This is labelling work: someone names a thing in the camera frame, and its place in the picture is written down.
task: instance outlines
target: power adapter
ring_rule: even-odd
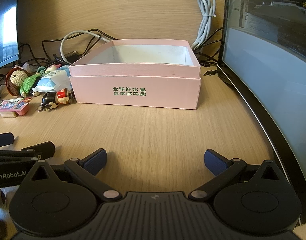
[[[74,63],[76,62],[78,59],[80,59],[81,57],[81,54],[78,53],[76,50],[75,51],[72,51],[70,53],[67,53],[64,55],[66,57],[66,59],[71,62],[71,63]]]

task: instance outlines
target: computer monitor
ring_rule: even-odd
[[[18,60],[17,0],[0,0],[0,67]]]
[[[306,0],[226,0],[218,67],[272,144],[306,222]]]

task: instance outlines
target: white cable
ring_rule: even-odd
[[[202,21],[198,29],[197,38],[191,48],[195,49],[202,44],[209,36],[212,18],[216,17],[216,0],[197,0],[198,6],[202,13]]]
[[[65,37],[63,38],[63,40],[61,41],[60,53],[61,53],[62,59],[63,59],[66,63],[68,63],[68,64],[71,64],[71,63],[70,63],[70,62],[66,59],[66,57],[64,56],[64,53],[63,53],[63,44],[64,44],[65,40],[66,40],[68,37],[70,37],[72,34],[75,34],[75,33],[90,34],[90,35],[92,35],[92,36],[94,36],[94,37],[96,37],[96,38],[99,38],[99,37],[100,37],[100,35],[97,35],[97,34],[95,34],[95,33],[88,32],[88,31],[83,31],[83,30],[72,31],[72,32],[66,34],[66,36],[65,36]],[[105,38],[105,37],[103,37],[103,36],[101,36],[101,39],[102,39],[103,41],[105,41],[105,42],[111,41],[111,40],[108,40],[107,38]]]

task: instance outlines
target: plastic bag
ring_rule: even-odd
[[[43,76],[32,90],[38,92],[58,92],[67,88],[68,91],[71,91],[72,86],[69,76],[69,65],[62,66]]]

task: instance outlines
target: pink box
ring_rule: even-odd
[[[196,109],[200,65],[187,41],[115,40],[73,63],[78,103]]]

